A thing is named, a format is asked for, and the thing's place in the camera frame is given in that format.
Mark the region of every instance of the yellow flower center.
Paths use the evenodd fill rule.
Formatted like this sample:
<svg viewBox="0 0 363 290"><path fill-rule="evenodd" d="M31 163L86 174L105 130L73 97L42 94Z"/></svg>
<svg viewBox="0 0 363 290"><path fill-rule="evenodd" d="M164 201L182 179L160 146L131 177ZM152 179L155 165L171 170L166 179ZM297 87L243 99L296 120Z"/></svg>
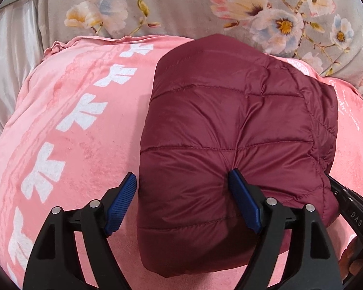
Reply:
<svg viewBox="0 0 363 290"><path fill-rule="evenodd" d="M336 35L336 38L340 42L345 42L346 41L346 36L344 36L344 33L342 31L338 32L338 34Z"/></svg>
<svg viewBox="0 0 363 290"><path fill-rule="evenodd" d="M277 29L281 32L281 34L288 35L291 33L293 28L293 23L289 21L287 18L282 18L276 21Z"/></svg>

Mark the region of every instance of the puffer jacket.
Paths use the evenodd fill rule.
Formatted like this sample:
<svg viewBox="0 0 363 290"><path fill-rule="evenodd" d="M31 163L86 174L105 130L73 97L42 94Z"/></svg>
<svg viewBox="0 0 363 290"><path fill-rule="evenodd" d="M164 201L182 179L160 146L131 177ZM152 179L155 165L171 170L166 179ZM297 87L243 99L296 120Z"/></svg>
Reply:
<svg viewBox="0 0 363 290"><path fill-rule="evenodd" d="M141 138L137 237L144 266L164 277L246 265L258 236L227 187L238 168L283 205L315 205L329 226L333 87L235 39L213 35L158 63ZM289 233L281 251L288 250Z"/></svg>

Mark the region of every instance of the satin fabric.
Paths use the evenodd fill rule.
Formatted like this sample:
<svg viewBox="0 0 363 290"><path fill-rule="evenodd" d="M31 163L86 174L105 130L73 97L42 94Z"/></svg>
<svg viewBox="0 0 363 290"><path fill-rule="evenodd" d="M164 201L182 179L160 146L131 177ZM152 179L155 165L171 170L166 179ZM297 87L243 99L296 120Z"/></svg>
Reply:
<svg viewBox="0 0 363 290"><path fill-rule="evenodd" d="M0 10L0 134L15 111L23 81L43 57L38 36L33 0L21 0Z"/></svg>

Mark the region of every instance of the metal pin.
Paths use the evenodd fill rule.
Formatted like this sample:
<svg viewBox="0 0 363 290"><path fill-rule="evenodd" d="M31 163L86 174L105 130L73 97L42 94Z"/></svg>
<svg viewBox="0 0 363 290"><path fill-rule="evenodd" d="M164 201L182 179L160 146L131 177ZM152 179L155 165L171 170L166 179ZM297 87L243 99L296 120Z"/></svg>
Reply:
<svg viewBox="0 0 363 290"><path fill-rule="evenodd" d="M312 204L307 204L305 208L307 209L307 211L310 211L311 213L316 210L316 208Z"/></svg>
<svg viewBox="0 0 363 290"><path fill-rule="evenodd" d="M270 206L275 206L275 205L277 205L277 199L275 199L274 197L268 197L268 198L266 199L266 202L267 202L267 204L268 204L268 205L270 205Z"/></svg>
<svg viewBox="0 0 363 290"><path fill-rule="evenodd" d="M60 213L62 209L60 207L54 207L53 209L51 209L51 213L54 214L54 215L57 215Z"/></svg>
<svg viewBox="0 0 363 290"><path fill-rule="evenodd" d="M91 208L97 208L100 205L100 201L98 199L95 199L91 201L89 205Z"/></svg>

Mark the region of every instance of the blue clamp pad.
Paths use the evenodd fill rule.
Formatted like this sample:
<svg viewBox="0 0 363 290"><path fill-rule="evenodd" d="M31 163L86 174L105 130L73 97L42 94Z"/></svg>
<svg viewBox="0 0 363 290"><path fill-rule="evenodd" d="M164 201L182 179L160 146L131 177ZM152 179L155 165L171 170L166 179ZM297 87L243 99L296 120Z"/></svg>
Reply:
<svg viewBox="0 0 363 290"><path fill-rule="evenodd" d="M228 184L246 226L259 234L263 228L265 196L259 188L249 185L238 169L229 172Z"/></svg>
<svg viewBox="0 0 363 290"><path fill-rule="evenodd" d="M133 173L129 173L120 186L116 188L118 193L106 212L106 225L104 231L107 237L120 228L122 220L136 193L136 189L137 179Z"/></svg>

